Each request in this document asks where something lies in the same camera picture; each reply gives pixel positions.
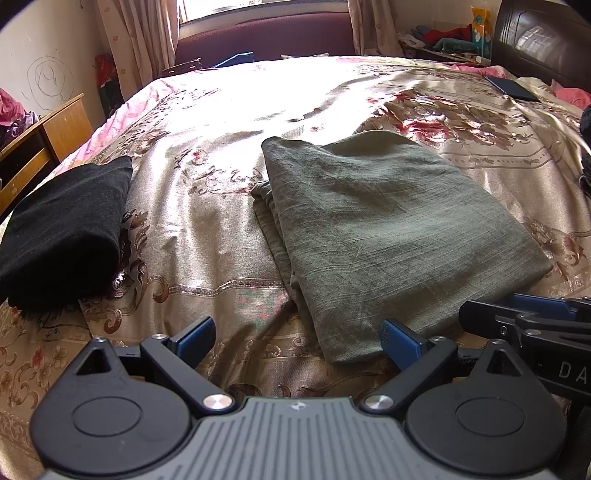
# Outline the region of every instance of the curtain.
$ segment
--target curtain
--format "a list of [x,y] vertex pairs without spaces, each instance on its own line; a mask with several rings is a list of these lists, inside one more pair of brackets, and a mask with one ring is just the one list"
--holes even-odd
[[349,0],[357,55],[404,57],[396,32],[395,0]]
[[177,0],[97,0],[123,98],[174,66]]

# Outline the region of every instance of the bed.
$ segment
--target bed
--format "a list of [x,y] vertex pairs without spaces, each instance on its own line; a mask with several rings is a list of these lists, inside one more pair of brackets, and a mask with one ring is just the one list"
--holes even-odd
[[0,306],[2,473],[28,479],[41,471],[31,413],[93,335],[133,345],[211,314],[216,344],[197,370],[237,398],[359,398],[395,375],[384,358],[329,364],[298,316],[249,195],[266,178],[260,145],[269,136],[325,144],[369,129],[405,135],[528,229],[553,265],[532,293],[591,295],[591,216],[578,186],[582,112],[539,79],[519,82],[541,102],[505,98],[482,76],[449,65],[317,57],[191,72],[138,92],[48,177],[132,157],[112,293],[42,316]]

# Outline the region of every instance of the headboard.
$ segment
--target headboard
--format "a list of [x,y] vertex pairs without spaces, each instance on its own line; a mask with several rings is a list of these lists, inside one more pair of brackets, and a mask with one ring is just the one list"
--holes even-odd
[[591,92],[591,25],[567,5],[503,0],[492,64],[518,77],[538,77],[548,85],[554,79]]

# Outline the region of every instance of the wooden desk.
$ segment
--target wooden desk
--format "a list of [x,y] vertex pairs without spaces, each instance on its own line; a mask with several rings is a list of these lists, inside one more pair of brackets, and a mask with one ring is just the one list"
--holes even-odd
[[0,222],[92,135],[82,97],[68,100],[0,151]]

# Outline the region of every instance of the metal screw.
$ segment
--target metal screw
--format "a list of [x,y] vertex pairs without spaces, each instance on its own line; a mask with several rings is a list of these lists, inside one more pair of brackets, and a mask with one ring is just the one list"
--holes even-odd
[[364,403],[370,410],[387,410],[394,406],[394,400],[386,395],[370,395]]
[[232,405],[233,402],[232,397],[222,393],[209,395],[203,399],[203,405],[209,410],[224,410]]

